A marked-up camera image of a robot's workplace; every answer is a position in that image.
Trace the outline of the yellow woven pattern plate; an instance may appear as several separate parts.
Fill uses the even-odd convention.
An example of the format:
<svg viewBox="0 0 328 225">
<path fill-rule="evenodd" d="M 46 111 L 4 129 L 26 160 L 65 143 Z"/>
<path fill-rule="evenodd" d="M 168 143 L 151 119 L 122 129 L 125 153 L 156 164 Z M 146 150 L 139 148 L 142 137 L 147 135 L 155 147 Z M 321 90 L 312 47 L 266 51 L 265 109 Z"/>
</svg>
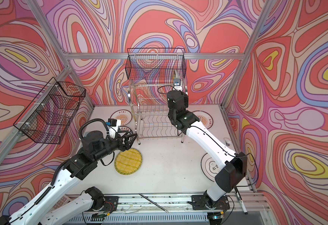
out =
<svg viewBox="0 0 328 225">
<path fill-rule="evenodd" d="M 142 154 L 135 148 L 119 153 L 114 160 L 114 168 L 121 175 L 131 175 L 142 165 Z"/>
</svg>

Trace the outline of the light green flower plate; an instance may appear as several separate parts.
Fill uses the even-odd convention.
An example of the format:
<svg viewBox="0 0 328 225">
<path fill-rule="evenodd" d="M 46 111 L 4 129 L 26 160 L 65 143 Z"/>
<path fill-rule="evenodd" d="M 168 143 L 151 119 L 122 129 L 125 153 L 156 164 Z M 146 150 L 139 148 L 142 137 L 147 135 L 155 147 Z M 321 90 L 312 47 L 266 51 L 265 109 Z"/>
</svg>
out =
<svg viewBox="0 0 328 225">
<path fill-rule="evenodd" d="M 180 74 L 177 69 L 174 70 L 175 76 L 174 79 L 179 79 L 180 80 Z"/>
</svg>

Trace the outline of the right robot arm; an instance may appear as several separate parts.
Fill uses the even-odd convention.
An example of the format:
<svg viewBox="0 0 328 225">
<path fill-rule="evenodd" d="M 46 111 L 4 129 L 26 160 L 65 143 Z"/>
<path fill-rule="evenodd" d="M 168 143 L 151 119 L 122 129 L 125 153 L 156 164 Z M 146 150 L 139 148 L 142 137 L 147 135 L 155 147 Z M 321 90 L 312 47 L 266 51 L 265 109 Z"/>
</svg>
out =
<svg viewBox="0 0 328 225">
<path fill-rule="evenodd" d="M 188 111 L 188 95 L 172 90 L 167 94 L 168 118 L 181 133 L 198 143 L 219 167 L 212 185 L 203 194 L 201 207 L 214 208 L 225 194 L 231 192 L 246 177 L 247 156 L 236 153 L 209 132 L 199 118 Z"/>
</svg>

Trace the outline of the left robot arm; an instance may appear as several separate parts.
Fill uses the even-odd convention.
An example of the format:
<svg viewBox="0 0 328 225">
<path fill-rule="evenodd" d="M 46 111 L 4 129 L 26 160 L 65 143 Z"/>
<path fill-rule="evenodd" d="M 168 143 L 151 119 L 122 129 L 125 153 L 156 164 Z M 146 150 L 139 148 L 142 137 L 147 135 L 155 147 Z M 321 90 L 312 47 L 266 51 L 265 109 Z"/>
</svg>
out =
<svg viewBox="0 0 328 225">
<path fill-rule="evenodd" d="M 10 216 L 1 216 L 0 225 L 38 225 L 49 210 L 74 186 L 84 180 L 95 168 L 98 161 L 116 150 L 131 149 L 137 134 L 125 131 L 114 132 L 111 138 L 101 131 L 91 131 L 86 136 L 79 130 L 82 143 L 80 151 L 62 163 L 55 171 L 51 183 L 20 210 Z"/>
</svg>

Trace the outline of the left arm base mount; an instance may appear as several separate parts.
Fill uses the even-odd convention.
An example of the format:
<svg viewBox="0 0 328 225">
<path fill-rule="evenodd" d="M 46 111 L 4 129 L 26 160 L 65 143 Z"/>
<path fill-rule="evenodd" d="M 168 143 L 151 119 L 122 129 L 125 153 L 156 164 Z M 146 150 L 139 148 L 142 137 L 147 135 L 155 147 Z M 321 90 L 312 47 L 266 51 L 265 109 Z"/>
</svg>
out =
<svg viewBox="0 0 328 225">
<path fill-rule="evenodd" d="M 91 198 L 92 206 L 86 210 L 87 212 L 110 212 L 113 213 L 118 207 L 118 196 L 104 196 Z"/>
</svg>

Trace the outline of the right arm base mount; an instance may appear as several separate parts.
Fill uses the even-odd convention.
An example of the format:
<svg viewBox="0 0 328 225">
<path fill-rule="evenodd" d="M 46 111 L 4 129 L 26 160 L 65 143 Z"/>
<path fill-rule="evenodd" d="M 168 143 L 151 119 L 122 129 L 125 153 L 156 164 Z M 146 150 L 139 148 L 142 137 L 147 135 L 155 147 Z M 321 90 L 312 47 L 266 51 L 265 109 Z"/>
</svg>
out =
<svg viewBox="0 0 328 225">
<path fill-rule="evenodd" d="M 211 200 L 209 197 L 204 195 L 192 195 L 191 201 L 188 202 L 192 205 L 193 210 L 195 211 L 223 211 L 226 212 L 230 209 L 229 201 L 227 196 L 222 196 L 217 201 Z"/>
</svg>

